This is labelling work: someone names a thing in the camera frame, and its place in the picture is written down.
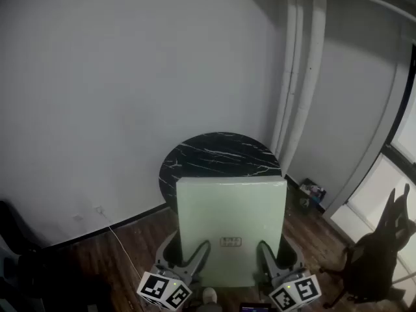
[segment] wooden floor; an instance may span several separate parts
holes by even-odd
[[[177,229],[177,216],[169,210],[159,211],[115,230],[133,264],[140,274],[150,270],[155,261],[155,252],[160,243]],[[338,279],[319,274],[320,265],[330,268],[343,266],[342,250],[345,244],[313,210],[308,215],[300,214],[287,202],[283,232],[301,246],[308,269],[318,276],[322,297],[303,308],[302,311],[322,311],[322,304],[332,301],[341,290]],[[64,255],[79,267],[84,276],[100,275],[111,287],[110,300],[114,311],[158,311],[146,305],[136,295],[139,277],[131,266],[122,247],[111,232],[102,233],[83,240],[56,253]],[[255,288],[217,289],[218,302],[223,311],[238,311],[241,302],[258,302]],[[335,311],[402,311],[392,302],[354,305],[342,299]]]

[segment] black marble table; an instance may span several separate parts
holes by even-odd
[[[207,133],[178,144],[164,159],[159,186],[177,212],[176,181],[181,177],[280,176],[280,165],[262,143],[235,133]]]

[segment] white pipe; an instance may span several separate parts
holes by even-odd
[[[272,145],[270,149],[273,153],[278,145],[283,115],[286,108],[287,93],[289,92],[289,84],[291,81],[291,73],[293,67],[294,55],[294,39],[296,36],[296,0],[287,0],[287,30],[286,30],[286,50],[285,65],[280,86],[280,99],[278,106],[278,114],[276,116],[276,124],[272,137]]]
[[[293,155],[298,147],[300,137],[305,127],[306,118],[311,107],[313,94],[317,85],[322,51],[324,49],[326,22],[326,0],[313,0],[311,43],[307,58],[305,79],[302,85],[300,101],[292,131],[289,136],[289,143],[281,160],[281,174],[284,177],[292,161]]]
[[[285,114],[283,115],[283,123],[276,149],[276,157],[280,157],[283,141],[285,140],[287,126],[292,114],[294,93],[296,92],[296,85],[298,84],[300,56],[302,53],[302,38],[304,35],[304,2],[303,0],[296,0],[296,38],[294,43],[294,60],[291,75],[291,83],[289,87],[289,94],[287,96]]]
[[[394,12],[396,12],[397,14],[400,14],[401,16],[404,16],[405,18],[408,18],[410,21],[412,22],[416,22],[416,17],[413,16],[412,14],[405,12],[404,10],[396,7],[395,5],[392,5],[391,3],[386,3],[383,0],[368,0],[368,1],[372,1],[373,3],[378,3],[379,5],[382,5]]]

